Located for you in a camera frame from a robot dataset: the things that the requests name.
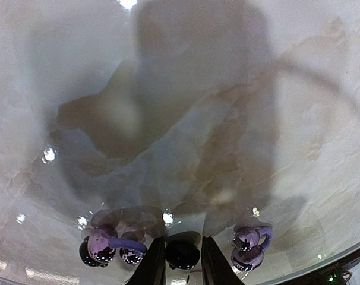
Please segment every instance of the purple plastic part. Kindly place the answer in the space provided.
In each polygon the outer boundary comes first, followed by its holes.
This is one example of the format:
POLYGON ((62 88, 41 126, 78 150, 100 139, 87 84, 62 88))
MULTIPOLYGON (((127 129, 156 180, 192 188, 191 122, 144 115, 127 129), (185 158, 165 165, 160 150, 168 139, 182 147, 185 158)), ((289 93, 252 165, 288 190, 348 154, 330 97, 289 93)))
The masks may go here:
POLYGON ((257 246, 261 237, 265 236, 264 242, 260 245, 264 250, 269 248, 273 230, 270 227, 242 227, 236 230, 234 235, 234 245, 240 251, 249 251, 257 246))
POLYGON ((111 248, 127 248, 132 251, 140 251, 143 254, 147 252, 147 247, 142 243, 130 239, 120 239, 118 237, 112 237, 109 240, 109 246, 111 248))
POLYGON ((243 228, 238 233, 235 233, 234 245, 239 251, 249 251, 258 245, 259 240, 260 235, 256 230, 243 228))
POLYGON ((273 230, 269 227, 259 227, 256 230, 258 230, 258 233, 261 237, 266 235, 264 242, 261 244, 263 251, 266 251, 273 240, 273 230))
POLYGON ((233 265, 241 271, 251 271, 257 268, 264 259, 264 251, 270 246, 273 231, 271 227, 241 227, 234 235, 235 249, 232 251, 233 265))
POLYGON ((142 243, 120 239, 113 235, 112 229, 98 227, 91 232, 87 249, 93 260, 104 264, 111 262, 115 256, 116 248, 139 251, 142 254, 147 252, 147 247, 142 243))

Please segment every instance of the curved glass edge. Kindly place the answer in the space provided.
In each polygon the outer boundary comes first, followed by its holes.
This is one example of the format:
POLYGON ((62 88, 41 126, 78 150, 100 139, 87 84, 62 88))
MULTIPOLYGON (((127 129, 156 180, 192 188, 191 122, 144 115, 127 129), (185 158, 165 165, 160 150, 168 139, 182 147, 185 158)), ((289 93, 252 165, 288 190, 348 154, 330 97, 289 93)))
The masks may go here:
MULTIPOLYGON (((271 281, 267 281, 267 282, 264 282, 264 283, 260 283, 259 285, 277 285, 277 284, 281 284, 282 282, 286 282, 286 281, 291 281, 292 279, 294 278, 297 278, 297 277, 300 277, 302 275, 306 275, 308 273, 311 273, 315 270, 318 270, 324 266, 327 266, 327 265, 330 265, 332 263, 335 263, 336 261, 340 260, 341 258, 344 258, 345 256, 349 255, 349 254, 352 254, 353 252, 357 251, 358 249, 360 248, 360 242, 357 243, 356 245, 353 245, 352 247, 344 250, 343 252, 339 253, 339 254, 336 254, 335 256, 331 257, 331 258, 328 258, 316 265, 313 265, 313 266, 310 266, 306 269, 303 269, 303 270, 299 270, 295 273, 292 273, 292 274, 289 274, 289 275, 286 275, 284 277, 281 277, 281 278, 278 278, 278 279, 275 279, 275 280, 271 280, 271 281)), ((16 283, 16 282, 13 282, 11 280, 7 280, 3 277, 0 277, 0 285, 22 285, 21 283, 16 283)))
POLYGON ((352 254, 353 252, 357 251, 358 249, 360 249, 360 242, 357 243, 356 245, 353 245, 352 247, 340 252, 339 254, 336 254, 324 261, 321 261, 320 263, 316 264, 316 265, 313 265, 313 266, 310 266, 306 269, 303 269, 303 270, 299 270, 295 273, 291 273, 291 274, 288 274, 284 277, 280 277, 278 279, 275 279, 275 280, 270 280, 270 281, 266 281, 264 283, 260 283, 258 285, 278 285, 278 284, 281 284, 283 282, 287 282, 287 281, 291 281, 297 277, 300 277, 302 275, 306 275, 308 273, 311 273, 315 270, 319 270, 320 268, 323 268, 325 266, 328 266, 330 264, 333 264, 335 263, 336 261, 344 258, 345 256, 349 255, 349 254, 352 254))

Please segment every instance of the white marble floor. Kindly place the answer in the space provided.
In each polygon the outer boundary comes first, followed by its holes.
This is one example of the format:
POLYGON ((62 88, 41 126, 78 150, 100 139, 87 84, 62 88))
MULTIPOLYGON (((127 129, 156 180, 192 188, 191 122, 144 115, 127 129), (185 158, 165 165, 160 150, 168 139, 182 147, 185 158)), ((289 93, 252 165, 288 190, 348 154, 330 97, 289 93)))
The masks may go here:
POLYGON ((123 284, 78 218, 142 205, 227 257, 257 207, 246 284, 360 242, 360 0, 0 0, 0 277, 123 284))

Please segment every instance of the black plastic bracket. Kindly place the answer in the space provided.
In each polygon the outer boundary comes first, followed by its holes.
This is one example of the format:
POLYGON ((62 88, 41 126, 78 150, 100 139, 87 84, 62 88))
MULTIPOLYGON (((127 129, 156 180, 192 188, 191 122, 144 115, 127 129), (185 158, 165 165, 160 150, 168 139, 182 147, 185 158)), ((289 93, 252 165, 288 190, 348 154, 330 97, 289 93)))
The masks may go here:
POLYGON ((165 285, 165 240, 157 237, 127 285, 165 285))
POLYGON ((201 266, 204 285, 243 285, 212 237, 203 237, 201 266))

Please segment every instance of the black sphere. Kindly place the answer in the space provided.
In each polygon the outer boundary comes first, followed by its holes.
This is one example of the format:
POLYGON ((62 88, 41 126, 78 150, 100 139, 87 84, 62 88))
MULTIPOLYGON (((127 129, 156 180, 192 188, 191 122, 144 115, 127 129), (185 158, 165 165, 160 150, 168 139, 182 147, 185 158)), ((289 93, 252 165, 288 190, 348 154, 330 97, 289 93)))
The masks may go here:
POLYGON ((189 242, 171 242, 166 247, 166 260, 172 269, 189 270, 200 260, 200 251, 189 242))
POLYGON ((144 257, 144 254, 142 252, 133 251, 127 248, 121 248, 119 250, 119 255, 121 256, 122 260, 129 265, 139 264, 144 257))
POLYGON ((85 237, 84 242, 80 245, 80 258, 83 261, 83 263, 85 263, 87 266, 91 266, 91 267, 106 267, 107 264, 102 264, 100 262, 97 262, 95 260, 93 260, 90 257, 90 254, 87 250, 87 242, 89 240, 89 237, 85 237))

